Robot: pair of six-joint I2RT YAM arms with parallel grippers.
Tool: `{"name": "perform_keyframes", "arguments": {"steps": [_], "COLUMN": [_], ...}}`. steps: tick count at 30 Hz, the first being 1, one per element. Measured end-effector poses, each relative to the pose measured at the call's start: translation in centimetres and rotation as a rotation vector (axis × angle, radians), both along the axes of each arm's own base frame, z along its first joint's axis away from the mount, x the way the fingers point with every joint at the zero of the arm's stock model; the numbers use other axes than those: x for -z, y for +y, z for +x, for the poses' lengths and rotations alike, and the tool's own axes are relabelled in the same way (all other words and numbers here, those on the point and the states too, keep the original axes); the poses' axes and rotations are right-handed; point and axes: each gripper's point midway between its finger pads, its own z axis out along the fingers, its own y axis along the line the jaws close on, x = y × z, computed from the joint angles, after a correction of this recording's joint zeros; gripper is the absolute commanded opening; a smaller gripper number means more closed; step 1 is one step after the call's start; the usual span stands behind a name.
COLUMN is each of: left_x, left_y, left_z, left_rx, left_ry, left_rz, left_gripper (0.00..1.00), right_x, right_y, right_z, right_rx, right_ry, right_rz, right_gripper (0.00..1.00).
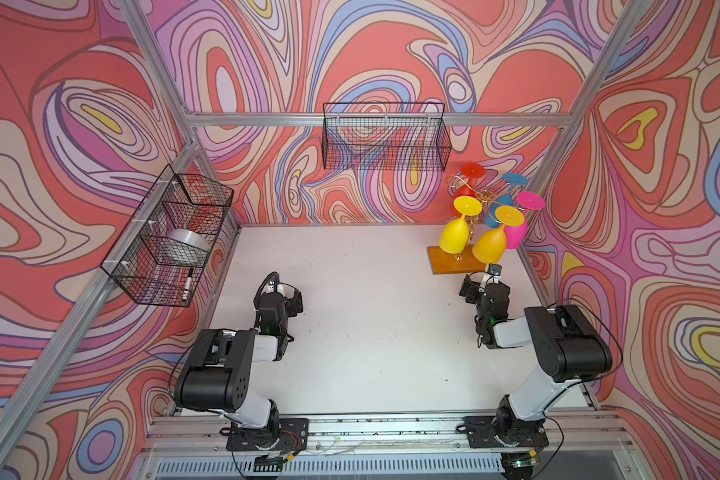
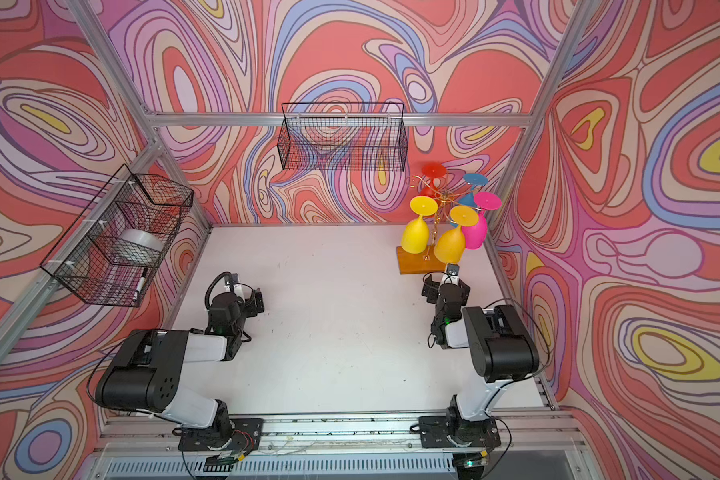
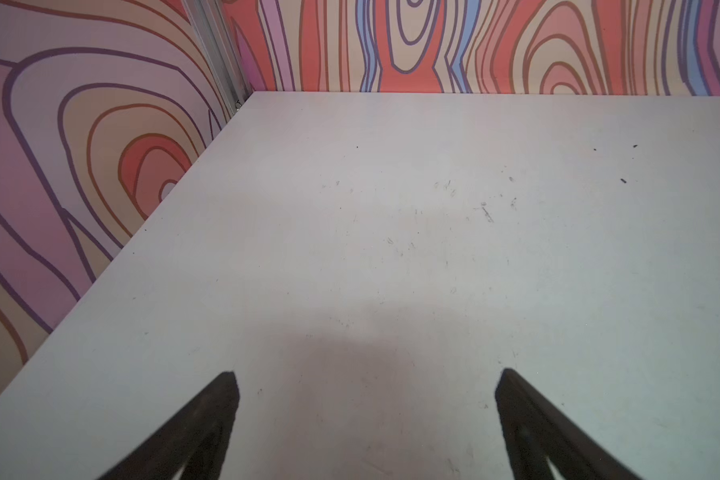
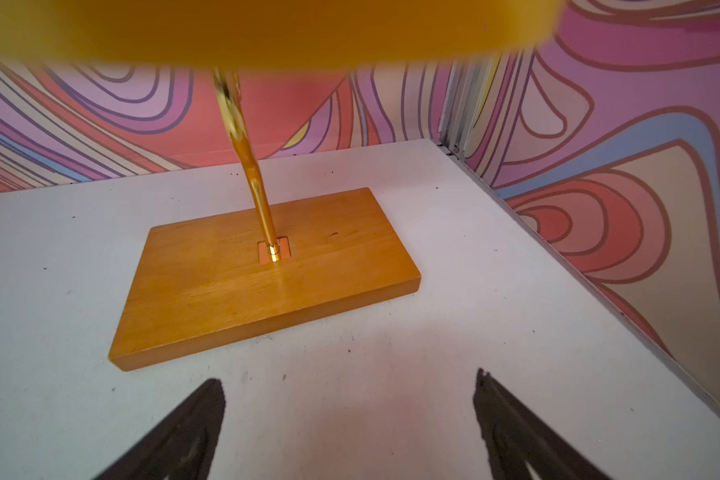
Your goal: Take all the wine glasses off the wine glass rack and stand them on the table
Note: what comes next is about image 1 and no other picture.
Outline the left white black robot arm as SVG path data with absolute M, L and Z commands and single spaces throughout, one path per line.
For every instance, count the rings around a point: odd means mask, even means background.
M 274 400 L 253 390 L 255 363 L 281 361 L 295 341 L 289 321 L 304 311 L 301 292 L 276 271 L 259 285 L 250 329 L 205 329 L 189 349 L 173 390 L 176 406 L 227 420 L 221 429 L 231 451 L 297 452 L 306 423 L 284 425 Z

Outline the yellow wine glass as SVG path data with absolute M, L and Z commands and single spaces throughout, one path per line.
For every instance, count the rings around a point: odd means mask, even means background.
M 483 234 L 472 247 L 473 255 L 486 264 L 498 264 L 500 262 L 507 250 L 505 228 L 507 226 L 518 226 L 523 219 L 521 211 L 512 206 L 499 207 L 496 216 L 500 222 L 499 227 Z
M 470 226 L 468 217 L 479 216 L 482 212 L 481 202 L 471 196 L 459 196 L 453 201 L 453 208 L 457 216 L 445 226 L 440 239 L 439 247 L 451 255 L 460 255 L 466 248 L 470 239 Z

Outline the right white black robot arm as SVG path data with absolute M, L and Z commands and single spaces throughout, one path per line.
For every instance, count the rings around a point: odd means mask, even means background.
M 461 429 L 472 448 L 545 447 L 547 410 L 568 389 L 610 371 L 610 347 L 575 305 L 537 306 L 508 317 L 510 287 L 497 276 L 467 274 L 459 295 L 476 306 L 477 345 L 491 350 L 531 346 L 536 366 L 514 392 L 505 395 L 492 417 L 469 416 Z

